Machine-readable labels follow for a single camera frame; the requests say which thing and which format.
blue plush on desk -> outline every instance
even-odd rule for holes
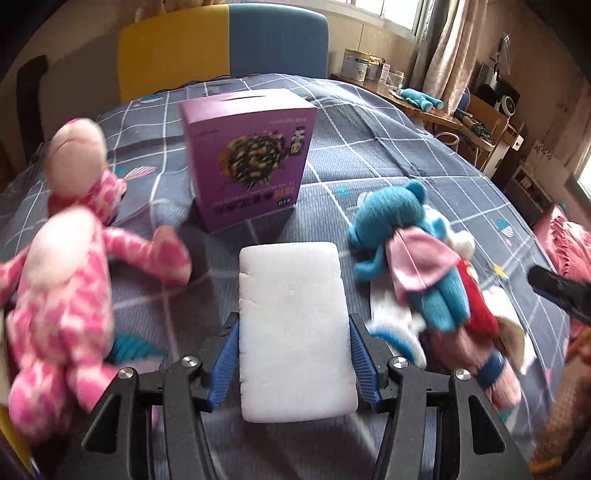
[[[412,106],[420,108],[423,112],[428,112],[431,108],[443,108],[443,102],[439,98],[433,98],[423,92],[418,92],[412,88],[404,88],[398,93]]]

red cloth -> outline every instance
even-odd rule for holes
[[[468,260],[464,259],[460,259],[456,266],[466,289],[468,305],[470,306],[470,318],[465,324],[466,330],[478,338],[497,338],[499,336],[499,324],[486,306],[478,284],[468,273],[468,269],[473,267]]]
[[[591,233],[578,223],[569,222],[558,205],[546,212],[534,233],[560,275],[591,282]],[[584,327],[582,322],[571,319],[570,337],[576,338]]]

pink stuffed animal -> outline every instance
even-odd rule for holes
[[[105,139],[92,121],[63,126],[46,157],[51,218],[29,246],[0,265],[0,300],[17,291],[7,316],[8,339],[20,368],[9,396],[15,426],[41,441],[69,426],[72,398],[94,408],[116,374],[103,363],[113,343],[114,318],[106,256],[114,255],[160,278],[187,284],[191,261],[170,226],[151,241],[108,228],[125,182],[103,166]]]

purple box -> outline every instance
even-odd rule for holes
[[[207,230],[296,204],[317,109],[286,89],[180,104],[195,201]]]

white cloth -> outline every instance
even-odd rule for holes
[[[240,251],[240,392],[246,421],[357,410],[339,253],[328,242]]]
[[[386,340],[394,355],[408,356],[402,351],[406,347],[413,355],[410,360],[424,369],[427,359],[418,336],[427,324],[421,314],[411,311],[408,305],[398,301],[389,274],[371,282],[369,304],[371,322],[366,325],[368,332],[372,336]],[[388,341],[389,338],[394,338],[395,341]],[[400,344],[397,346],[396,342],[403,343],[405,347],[401,348]]]
[[[529,335],[519,322],[511,299],[501,287],[484,290],[482,297],[499,323],[499,340],[505,346],[515,368],[525,374],[537,357]]]

